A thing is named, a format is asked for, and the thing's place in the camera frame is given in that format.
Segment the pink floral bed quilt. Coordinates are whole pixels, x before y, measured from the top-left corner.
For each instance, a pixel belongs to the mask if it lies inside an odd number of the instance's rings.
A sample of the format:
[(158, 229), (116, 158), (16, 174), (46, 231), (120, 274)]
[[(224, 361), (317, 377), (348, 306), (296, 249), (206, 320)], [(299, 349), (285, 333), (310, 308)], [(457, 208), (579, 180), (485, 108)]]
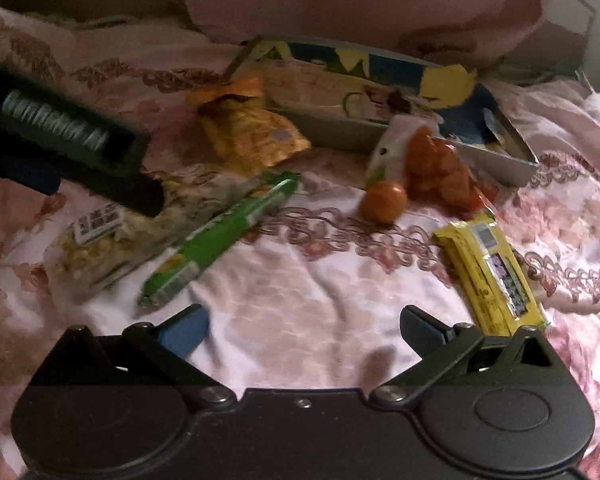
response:
[[(1, 61), (144, 126), (154, 137), (148, 168), (201, 181), (216, 171), (184, 99), (235, 54), (171, 20), (68, 29), (0, 9)], [(574, 81), (493, 91), (541, 159), (501, 206), (501, 226), (550, 316), (548, 338), (594, 410), (583, 468), (600, 479), (600, 94)], [(291, 168), (306, 177), (304, 191), (150, 320), (207, 307), (211, 335), (194, 363), (236, 391), (374, 388), (416, 360), (398, 331), (406, 304), (451, 324), (468, 319), (430, 240), (444, 217), (413, 209), (396, 228), (367, 234), (354, 216), (364, 159), (313, 151)], [(70, 183), (44, 196), (0, 179), (0, 479), (23, 467), (12, 407), (65, 328), (116, 334), (136, 318), (151, 266), (79, 307), (50, 291), (44, 250), (97, 203)]]

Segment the bag of orange fruits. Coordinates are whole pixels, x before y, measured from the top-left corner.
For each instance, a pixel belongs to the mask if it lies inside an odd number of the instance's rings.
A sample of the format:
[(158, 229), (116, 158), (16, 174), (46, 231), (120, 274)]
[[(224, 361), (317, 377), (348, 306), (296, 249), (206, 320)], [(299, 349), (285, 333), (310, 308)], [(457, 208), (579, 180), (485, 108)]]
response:
[(434, 120), (416, 115), (393, 116), (382, 134), (367, 166), (365, 184), (380, 181), (402, 185), (411, 200), (436, 203), (468, 216), (495, 203), (501, 194), (494, 177), (439, 136)]

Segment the small orange fruit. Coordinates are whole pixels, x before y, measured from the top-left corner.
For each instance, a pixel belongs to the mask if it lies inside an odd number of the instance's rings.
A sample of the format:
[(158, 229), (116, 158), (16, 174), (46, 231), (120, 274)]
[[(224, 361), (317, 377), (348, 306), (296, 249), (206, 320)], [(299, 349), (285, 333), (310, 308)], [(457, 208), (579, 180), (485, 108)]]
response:
[(405, 188), (392, 181), (376, 181), (366, 188), (360, 213), (368, 221), (393, 224), (401, 217), (408, 202)]

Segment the green snack stick packet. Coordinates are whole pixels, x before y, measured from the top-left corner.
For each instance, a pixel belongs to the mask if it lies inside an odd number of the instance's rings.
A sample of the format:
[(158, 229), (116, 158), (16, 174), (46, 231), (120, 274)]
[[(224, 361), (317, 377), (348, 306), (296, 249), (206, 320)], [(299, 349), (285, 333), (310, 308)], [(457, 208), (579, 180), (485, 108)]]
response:
[(286, 203), (300, 181), (296, 172), (274, 174), (208, 222), (145, 281), (138, 305), (147, 309), (165, 306), (271, 211)]

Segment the yellow snack bar packet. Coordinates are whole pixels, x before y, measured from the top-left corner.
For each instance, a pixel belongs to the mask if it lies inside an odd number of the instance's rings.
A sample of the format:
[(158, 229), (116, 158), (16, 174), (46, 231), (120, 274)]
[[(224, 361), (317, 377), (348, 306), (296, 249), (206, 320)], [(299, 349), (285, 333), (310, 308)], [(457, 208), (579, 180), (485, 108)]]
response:
[(493, 214), (450, 223), (434, 237), (451, 261), (483, 333), (510, 336), (522, 326), (547, 328), (544, 310)]

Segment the orange yellow snack packet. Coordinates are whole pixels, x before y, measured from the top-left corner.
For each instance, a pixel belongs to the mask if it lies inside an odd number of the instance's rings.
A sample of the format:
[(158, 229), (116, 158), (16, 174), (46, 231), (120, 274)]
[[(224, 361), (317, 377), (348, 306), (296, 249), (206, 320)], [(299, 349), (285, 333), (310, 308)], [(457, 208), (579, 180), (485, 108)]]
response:
[(288, 118), (266, 108), (258, 78), (208, 84), (189, 91), (186, 102), (215, 154), (236, 174), (255, 177), (311, 147)]

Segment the grey tray with cartoon lining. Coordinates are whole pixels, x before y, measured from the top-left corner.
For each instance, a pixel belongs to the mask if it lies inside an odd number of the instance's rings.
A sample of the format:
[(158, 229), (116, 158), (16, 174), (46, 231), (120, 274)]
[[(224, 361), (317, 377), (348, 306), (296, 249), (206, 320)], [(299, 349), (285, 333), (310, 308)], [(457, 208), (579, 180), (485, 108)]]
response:
[(256, 77), (271, 110), (315, 145), (370, 154), (393, 117), (420, 119), (496, 180), (524, 186), (539, 162), (476, 74), (328, 39), (260, 35), (224, 80)]

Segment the clear packet of nut bars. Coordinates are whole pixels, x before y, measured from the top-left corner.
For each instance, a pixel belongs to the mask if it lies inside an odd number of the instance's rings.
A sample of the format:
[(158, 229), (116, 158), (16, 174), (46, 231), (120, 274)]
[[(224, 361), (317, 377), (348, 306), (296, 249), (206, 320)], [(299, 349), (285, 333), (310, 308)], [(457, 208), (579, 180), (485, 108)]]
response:
[(158, 179), (166, 203), (157, 217), (108, 203), (84, 214), (46, 248), (44, 268), (55, 300), (79, 304), (93, 297), (180, 244), (259, 183), (206, 166)]

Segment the large pink pillow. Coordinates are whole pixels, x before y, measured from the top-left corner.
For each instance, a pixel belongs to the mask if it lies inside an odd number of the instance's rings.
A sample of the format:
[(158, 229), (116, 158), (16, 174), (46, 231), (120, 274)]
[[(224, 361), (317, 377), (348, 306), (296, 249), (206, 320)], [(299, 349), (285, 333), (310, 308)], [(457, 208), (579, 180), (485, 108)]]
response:
[(259, 34), (365, 44), (440, 65), (481, 70), (542, 22), (548, 0), (180, 0), (221, 42)]

